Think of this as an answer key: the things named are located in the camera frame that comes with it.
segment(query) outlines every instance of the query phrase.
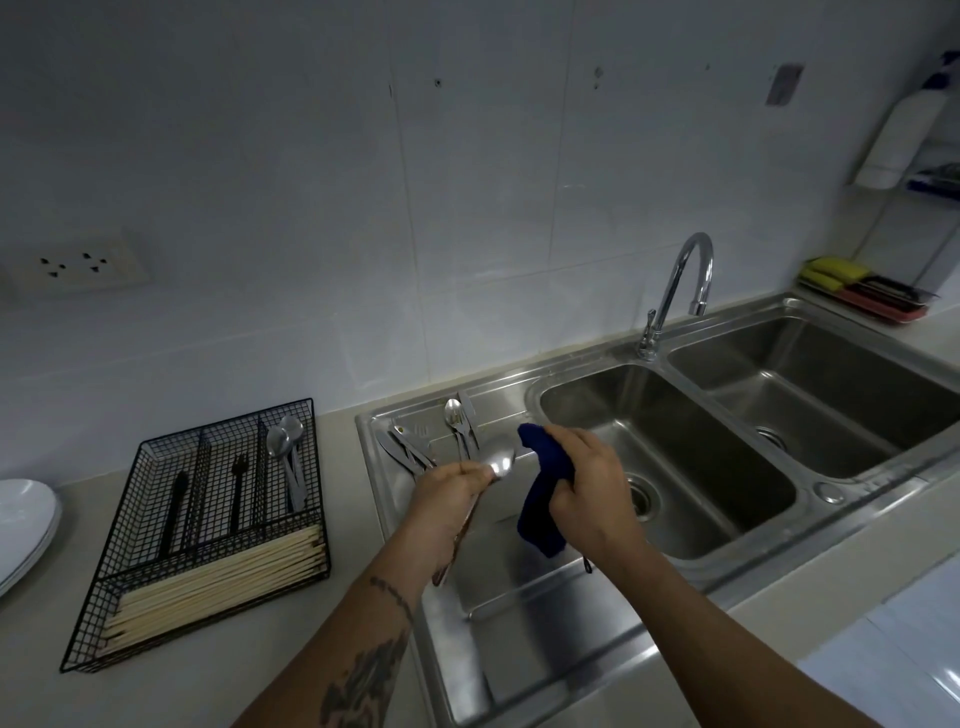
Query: white countertop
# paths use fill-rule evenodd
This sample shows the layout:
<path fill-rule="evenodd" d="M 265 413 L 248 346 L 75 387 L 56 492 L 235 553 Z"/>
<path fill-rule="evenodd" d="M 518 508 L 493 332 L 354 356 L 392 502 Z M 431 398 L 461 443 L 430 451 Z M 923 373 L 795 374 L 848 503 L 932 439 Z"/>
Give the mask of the white countertop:
<path fill-rule="evenodd" d="M 960 364 L 960 308 L 904 328 L 865 323 Z M 59 489 L 63 519 L 57 537 L 34 569 L 0 597 L 0 722 L 11 728 L 229 725 L 320 626 L 382 544 L 354 415 L 448 386 L 434 385 L 318 418 L 332 560 L 329 579 L 95 674 L 61 675 L 58 667 L 126 474 Z M 960 549 L 958 522 L 960 473 L 900 504 L 732 613 L 786 658 L 797 660 Z M 695 724 L 660 659 L 647 661 L 546 725 L 635 725 L 637 715 L 658 726 Z M 387 724 L 428 722 L 408 651 Z"/>

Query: hand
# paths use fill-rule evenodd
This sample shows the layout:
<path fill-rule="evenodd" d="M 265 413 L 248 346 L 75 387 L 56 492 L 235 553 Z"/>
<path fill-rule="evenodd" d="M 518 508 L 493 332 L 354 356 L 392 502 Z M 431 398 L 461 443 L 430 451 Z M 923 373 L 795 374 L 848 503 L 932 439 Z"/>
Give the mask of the hand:
<path fill-rule="evenodd" d="M 550 515 L 564 538 L 604 570 L 624 548 L 645 543 L 623 466 L 613 448 L 592 432 L 558 425 L 545 429 L 576 470 L 572 486 L 566 480 L 557 483 Z"/>
<path fill-rule="evenodd" d="M 441 465 L 418 478 L 400 528 L 428 554 L 431 573 L 450 563 L 453 541 L 467 519 L 473 497 L 483 493 L 492 480 L 489 465 L 470 461 Z"/>

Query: dish towel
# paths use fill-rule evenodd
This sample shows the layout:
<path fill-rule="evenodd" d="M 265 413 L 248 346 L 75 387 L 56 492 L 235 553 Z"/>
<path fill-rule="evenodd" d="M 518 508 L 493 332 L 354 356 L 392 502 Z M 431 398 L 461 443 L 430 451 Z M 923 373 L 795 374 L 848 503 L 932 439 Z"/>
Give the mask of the dish towel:
<path fill-rule="evenodd" d="M 524 423 L 516 429 L 523 446 L 530 448 L 540 459 L 540 474 L 530 487 L 523 510 L 516 522 L 520 538 L 537 548 L 547 558 L 564 550 L 566 539 L 550 515 L 550 498 L 558 480 L 573 482 L 573 462 L 540 425 Z"/>

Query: white bottle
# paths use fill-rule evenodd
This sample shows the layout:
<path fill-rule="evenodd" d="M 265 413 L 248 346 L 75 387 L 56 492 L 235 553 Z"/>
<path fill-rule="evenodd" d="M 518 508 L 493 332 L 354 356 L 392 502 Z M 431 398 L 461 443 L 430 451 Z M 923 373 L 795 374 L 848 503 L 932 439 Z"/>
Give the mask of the white bottle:
<path fill-rule="evenodd" d="M 871 189 L 892 189 L 900 183 L 947 103 L 948 71 L 957 58 L 960 58 L 960 52 L 947 51 L 940 71 L 930 76 L 919 91 L 894 107 L 857 173 L 855 184 Z"/>

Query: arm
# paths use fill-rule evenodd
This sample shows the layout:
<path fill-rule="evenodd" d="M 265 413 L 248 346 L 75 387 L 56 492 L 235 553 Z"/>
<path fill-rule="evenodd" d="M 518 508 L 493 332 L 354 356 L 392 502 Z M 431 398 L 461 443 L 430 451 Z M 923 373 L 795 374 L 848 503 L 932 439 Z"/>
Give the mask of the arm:
<path fill-rule="evenodd" d="M 400 528 L 234 726 L 383 725 L 420 595 L 491 480 L 489 468 L 469 462 L 422 476 Z"/>
<path fill-rule="evenodd" d="M 558 483 L 550 501 L 554 521 L 636 609 L 701 725 L 876 726 L 697 592 L 647 543 L 610 446 L 585 430 L 547 431 L 576 469 L 573 485 Z"/>

